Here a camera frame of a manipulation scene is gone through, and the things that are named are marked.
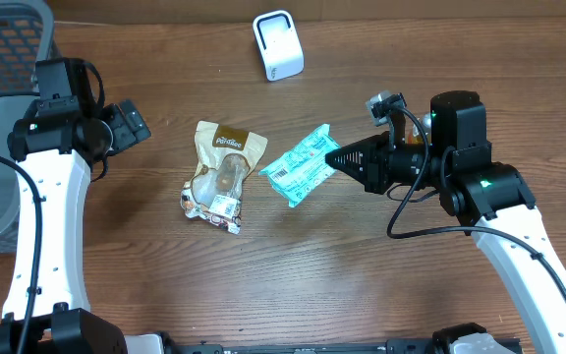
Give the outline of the teal tissue pack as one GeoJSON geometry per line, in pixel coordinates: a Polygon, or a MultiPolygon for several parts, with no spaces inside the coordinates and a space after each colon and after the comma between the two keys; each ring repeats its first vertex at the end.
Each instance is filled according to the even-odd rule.
{"type": "Polygon", "coordinates": [[[338,148],[340,146],[330,137],[330,125],[322,124],[258,174],[267,177],[289,207],[296,207],[336,172],[325,162],[325,157],[338,148]]]}

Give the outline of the brown snack packet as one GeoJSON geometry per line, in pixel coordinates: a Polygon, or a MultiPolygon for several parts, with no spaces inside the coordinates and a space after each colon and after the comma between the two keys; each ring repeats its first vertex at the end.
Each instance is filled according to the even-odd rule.
{"type": "Polygon", "coordinates": [[[185,185],[197,204],[210,207],[217,195],[239,200],[243,184],[264,155],[268,139],[253,132],[199,121],[198,166],[185,185]]]}

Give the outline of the white red snack wrapper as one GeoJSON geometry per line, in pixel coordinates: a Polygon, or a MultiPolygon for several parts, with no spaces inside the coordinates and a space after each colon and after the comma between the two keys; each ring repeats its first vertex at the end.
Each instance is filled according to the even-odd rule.
{"type": "Polygon", "coordinates": [[[201,203],[196,200],[192,186],[186,183],[180,202],[187,218],[201,218],[232,234],[241,231],[242,201],[239,199],[214,193],[211,202],[201,203]]]}

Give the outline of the yellow oil bottle silver cap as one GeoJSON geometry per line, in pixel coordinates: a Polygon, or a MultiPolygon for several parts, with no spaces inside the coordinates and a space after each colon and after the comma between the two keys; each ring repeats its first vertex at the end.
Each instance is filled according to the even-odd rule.
{"type": "MultiPolygon", "coordinates": [[[[424,131],[424,135],[427,138],[427,141],[429,143],[431,143],[431,118],[432,118],[432,114],[431,113],[427,113],[425,116],[423,116],[420,119],[420,123],[423,125],[423,131],[424,131]]],[[[422,134],[420,132],[420,130],[418,129],[418,127],[416,125],[414,125],[412,127],[411,132],[408,134],[407,136],[407,143],[408,144],[415,144],[415,145],[420,145],[424,142],[422,134]]]]}

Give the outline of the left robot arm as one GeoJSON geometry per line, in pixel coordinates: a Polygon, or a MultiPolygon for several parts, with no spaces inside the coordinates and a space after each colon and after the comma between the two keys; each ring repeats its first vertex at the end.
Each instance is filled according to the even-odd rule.
{"type": "Polygon", "coordinates": [[[149,138],[94,94],[83,59],[37,62],[39,98],[8,137],[20,221],[14,278],[2,310],[0,353],[161,353],[159,334],[126,335],[93,314],[83,272],[83,218],[92,166],[149,138]]]}

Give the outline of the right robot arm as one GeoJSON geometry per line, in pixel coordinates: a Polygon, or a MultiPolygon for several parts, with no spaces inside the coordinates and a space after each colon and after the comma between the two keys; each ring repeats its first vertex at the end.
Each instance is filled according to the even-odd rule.
{"type": "Polygon", "coordinates": [[[566,353],[566,269],[527,182],[512,165],[492,159],[480,96],[468,90],[435,95],[427,125],[400,93],[382,92],[367,108],[373,123],[387,131],[328,153],[326,163],[368,193],[433,188],[458,225],[403,232],[401,238],[453,231],[472,237],[505,285],[535,349],[566,353]]]}

